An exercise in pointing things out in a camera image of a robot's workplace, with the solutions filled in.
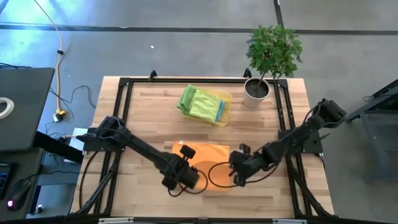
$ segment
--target plastic bin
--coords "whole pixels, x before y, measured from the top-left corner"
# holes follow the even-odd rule
[[[213,126],[217,126],[217,127],[224,127],[226,125],[226,123],[228,123],[228,119],[229,119],[229,110],[231,109],[231,103],[232,103],[232,94],[225,92],[225,91],[216,91],[216,90],[207,90],[204,88],[200,88],[197,86],[194,86],[197,90],[202,91],[203,93],[207,93],[209,95],[213,95],[213,96],[217,96],[218,98],[222,99],[223,101],[225,101],[225,106],[224,106],[224,110],[223,110],[223,114],[221,115],[221,118],[218,122],[215,121],[208,121],[205,119],[201,119],[201,118],[197,118],[194,116],[189,116],[189,115],[182,115],[185,118],[191,120],[191,121],[197,121],[197,122],[201,122],[201,123],[205,123],[205,124],[210,124]]]

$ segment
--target concrete floor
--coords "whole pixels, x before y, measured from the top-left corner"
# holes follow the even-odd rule
[[[271,0],[41,0],[57,24],[79,26],[253,28],[276,25]],[[280,0],[286,27],[294,29],[397,30],[397,1]],[[31,0],[10,0],[0,22],[49,24]],[[0,62],[54,67],[59,48],[54,31],[0,30]],[[62,32],[65,58],[61,65],[62,96],[88,85],[96,102],[105,75],[195,75],[240,77],[248,66],[248,34],[178,32]],[[398,36],[301,35],[303,64],[295,77],[304,78],[313,105],[321,98],[335,100],[347,112],[365,104],[371,95],[395,80]],[[77,90],[70,106],[75,122],[51,124],[50,131],[71,134],[87,128],[94,109],[86,90]],[[39,130],[52,120],[55,97],[49,95]],[[398,184],[365,183],[373,163],[359,121],[343,124],[323,141],[326,175],[335,213],[345,218],[398,222]],[[70,203],[41,195],[49,205]],[[51,209],[43,215],[64,214]]]

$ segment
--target tape roll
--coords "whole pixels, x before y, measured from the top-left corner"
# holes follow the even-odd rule
[[[14,102],[12,102],[12,100],[9,98],[0,97],[0,103],[7,103],[6,109],[0,113],[0,119],[3,119],[11,114],[12,110],[14,109]]]

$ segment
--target orange towel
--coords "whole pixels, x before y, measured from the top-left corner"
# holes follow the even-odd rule
[[[206,176],[213,165],[219,162],[227,162],[229,159],[229,146],[207,144],[203,142],[174,142],[172,153],[176,153],[182,157],[180,150],[183,145],[187,145],[196,151],[193,159],[188,160],[188,162],[191,166],[203,171]],[[228,176],[230,172],[231,169],[228,164],[217,166],[211,171],[211,180],[221,186],[230,186],[231,178]],[[201,190],[206,185],[206,179],[203,174],[199,173],[199,176],[200,178],[195,190]],[[228,191],[229,189],[216,187],[209,181],[207,190]]]

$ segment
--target wooden tabletop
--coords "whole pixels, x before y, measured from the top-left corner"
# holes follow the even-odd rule
[[[120,77],[104,77],[93,120],[97,127],[105,116],[112,115]],[[304,80],[287,79],[296,124],[300,124],[310,109]],[[228,91],[233,102],[228,124],[223,128],[189,121],[176,108],[186,83],[135,83],[127,119],[127,128],[160,151],[171,152],[174,141],[201,141],[230,146],[237,150],[246,143],[253,150],[269,141],[277,140],[279,119],[273,87],[258,108],[243,105],[243,84],[195,83],[195,86]],[[284,94],[280,92],[284,114],[287,114]],[[124,108],[122,98],[119,117]],[[91,154],[85,156],[81,173]],[[99,152],[88,168],[83,184],[83,203],[93,193],[100,179],[104,153]],[[325,171],[319,158],[303,154],[307,184],[314,196],[333,213]],[[249,180],[264,176],[258,172]],[[266,180],[246,187],[235,187],[229,192],[204,192],[200,195],[168,195],[161,184],[163,176],[147,159],[133,150],[122,154],[113,201],[112,216],[130,217],[220,217],[220,218],[293,218],[287,169],[283,160]],[[78,210],[81,175],[75,190],[71,212]],[[298,189],[300,208],[304,211],[302,194]],[[103,197],[104,209],[107,193]]]

